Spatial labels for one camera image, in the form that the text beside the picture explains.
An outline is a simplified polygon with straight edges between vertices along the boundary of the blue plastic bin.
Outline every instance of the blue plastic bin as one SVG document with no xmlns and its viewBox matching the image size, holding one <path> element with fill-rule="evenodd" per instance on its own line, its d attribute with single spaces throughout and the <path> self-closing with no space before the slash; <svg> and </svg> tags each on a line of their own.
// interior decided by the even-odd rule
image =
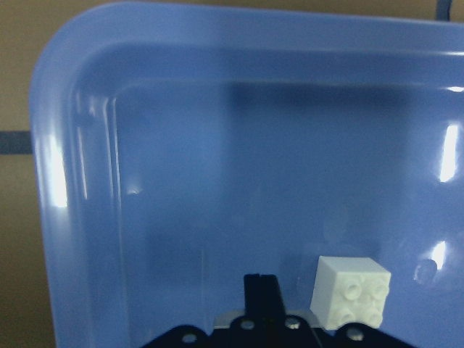
<svg viewBox="0 0 464 348">
<path fill-rule="evenodd" d="M 464 347 L 464 27 L 119 3 L 30 90 L 58 347 L 211 331 L 245 273 L 308 309 L 319 255 L 391 271 L 381 329 Z"/>
</svg>

